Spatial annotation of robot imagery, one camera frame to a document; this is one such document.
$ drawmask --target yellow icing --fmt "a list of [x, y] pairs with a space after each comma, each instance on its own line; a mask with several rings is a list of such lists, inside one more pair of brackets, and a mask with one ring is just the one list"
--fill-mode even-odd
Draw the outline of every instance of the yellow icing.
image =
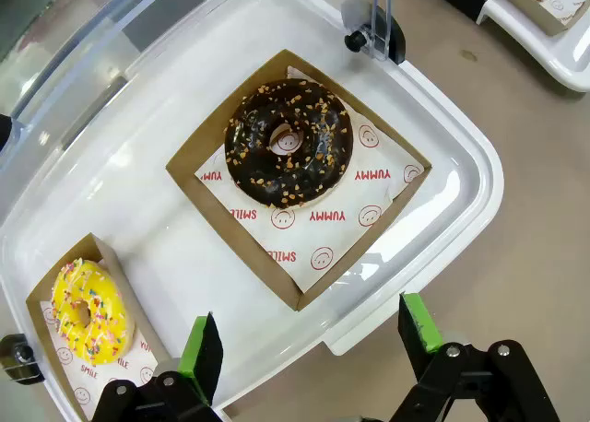
[[[90, 322], [83, 316], [88, 304]], [[58, 333], [72, 352], [92, 365], [114, 362], [133, 340], [135, 321], [127, 314], [119, 289], [108, 272], [77, 259], [60, 271], [53, 286], [53, 316]]]

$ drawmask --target table surface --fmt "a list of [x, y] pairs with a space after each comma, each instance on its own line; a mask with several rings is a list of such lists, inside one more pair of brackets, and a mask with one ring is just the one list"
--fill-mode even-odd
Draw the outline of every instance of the table surface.
[[[587, 421], [588, 97], [559, 85], [493, 21], [479, 27], [443, 0], [394, 0], [394, 13], [407, 59], [490, 139], [505, 176], [494, 221], [422, 297], [450, 337], [480, 349], [518, 340], [561, 420]], [[13, 332], [4, 305], [0, 296], [0, 328]], [[394, 317], [342, 357], [316, 347], [227, 411], [237, 422], [388, 420], [414, 383]], [[39, 420], [32, 399], [45, 420], [60, 420], [42, 386], [0, 384], [7, 420]], [[456, 403], [449, 420], [485, 418]]]

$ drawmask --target screw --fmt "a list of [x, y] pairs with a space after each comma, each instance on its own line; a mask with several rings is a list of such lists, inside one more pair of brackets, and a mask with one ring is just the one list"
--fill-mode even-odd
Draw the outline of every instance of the screw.
[[501, 346], [498, 347], [498, 354], [500, 356], [508, 356], [508, 355], [510, 355], [510, 348], [508, 346], [505, 346], [504, 344], [502, 344]]
[[456, 346], [449, 346], [446, 349], [446, 356], [449, 358], [456, 358], [461, 354], [461, 351]]

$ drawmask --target chocolate donut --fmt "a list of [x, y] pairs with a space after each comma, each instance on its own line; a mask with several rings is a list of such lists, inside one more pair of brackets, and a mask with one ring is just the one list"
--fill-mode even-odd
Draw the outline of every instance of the chocolate donut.
[[[270, 147], [286, 125], [302, 134], [286, 156]], [[284, 79], [243, 97], [225, 135], [231, 178], [246, 194], [270, 207], [302, 205], [333, 187], [348, 167], [353, 134], [342, 102], [321, 85]]]

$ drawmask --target cardboard box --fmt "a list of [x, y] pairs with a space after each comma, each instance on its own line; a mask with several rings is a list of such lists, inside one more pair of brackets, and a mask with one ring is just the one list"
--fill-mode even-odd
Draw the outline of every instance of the cardboard box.
[[578, 19], [588, 10], [590, 0], [586, 0], [584, 4], [575, 12], [572, 19], [567, 23], [562, 23], [555, 16], [543, 7], [537, 0], [510, 0], [515, 6], [523, 11], [533, 22], [535, 22], [548, 35], [557, 35], [564, 30], [573, 26]]
[[[299, 289], [287, 272], [275, 262], [215, 195], [195, 176], [195, 172], [224, 144], [225, 135], [223, 130], [235, 112], [236, 107], [242, 102], [242, 97], [256, 91], [264, 83], [285, 79], [287, 67], [290, 65], [322, 83], [347, 102], [355, 111], [366, 116], [377, 128], [390, 136], [415, 158], [425, 170], [406, 187], [362, 238], [305, 293]], [[424, 182], [430, 172], [431, 164], [398, 132], [387, 125], [385, 121], [357, 98], [330, 79], [329, 76], [326, 76], [294, 53], [285, 50], [271, 58], [229, 95], [193, 132], [176, 155], [172, 157], [166, 169], [211, 227], [240, 256], [260, 280], [292, 309], [300, 311], [337, 281], [369, 250], [371, 245], [391, 225]]]
[[104, 266], [109, 271], [109, 274], [113, 278], [117, 287], [121, 290], [121, 294], [124, 297], [125, 307], [136, 320], [136, 329], [141, 329], [141, 333], [151, 348], [154, 358], [156, 358], [158, 362], [161, 362], [170, 359], [170, 355], [149, 323], [148, 317], [143, 312], [141, 305], [139, 305], [136, 295], [123, 273], [121, 263], [115, 252], [96, 236], [92, 234], [85, 236], [79, 243], [72, 247], [62, 259], [55, 263], [52, 269], [41, 279], [39, 284], [35, 286], [27, 298], [27, 309], [29, 309], [33, 326], [35, 327], [37, 336], [45, 350], [45, 356], [55, 374], [55, 378], [59, 381], [60, 386], [65, 391], [69, 403], [76, 409], [80, 419], [87, 420], [80, 403], [74, 396], [74, 390], [70, 387], [69, 381], [65, 376], [64, 368], [57, 357], [57, 353], [53, 347], [52, 337], [47, 328], [47, 324], [45, 323], [45, 318], [43, 317], [43, 312], [39, 304], [43, 300], [51, 300], [52, 287], [60, 270], [64, 265], [71, 263], [77, 258], [83, 258], [96, 263], [103, 261]]

